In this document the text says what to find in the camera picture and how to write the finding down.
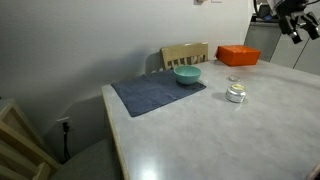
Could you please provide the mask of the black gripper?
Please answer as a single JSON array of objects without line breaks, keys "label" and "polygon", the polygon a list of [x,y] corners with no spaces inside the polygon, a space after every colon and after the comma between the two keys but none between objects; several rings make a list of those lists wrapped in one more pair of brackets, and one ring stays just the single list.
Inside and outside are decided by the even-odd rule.
[{"label": "black gripper", "polygon": [[279,27],[283,34],[288,35],[294,44],[302,41],[298,33],[298,15],[303,15],[301,19],[304,23],[301,27],[308,32],[310,38],[315,40],[320,37],[318,31],[319,20],[313,12],[305,14],[305,9],[309,0],[279,0],[275,4],[275,11],[279,20]]}]

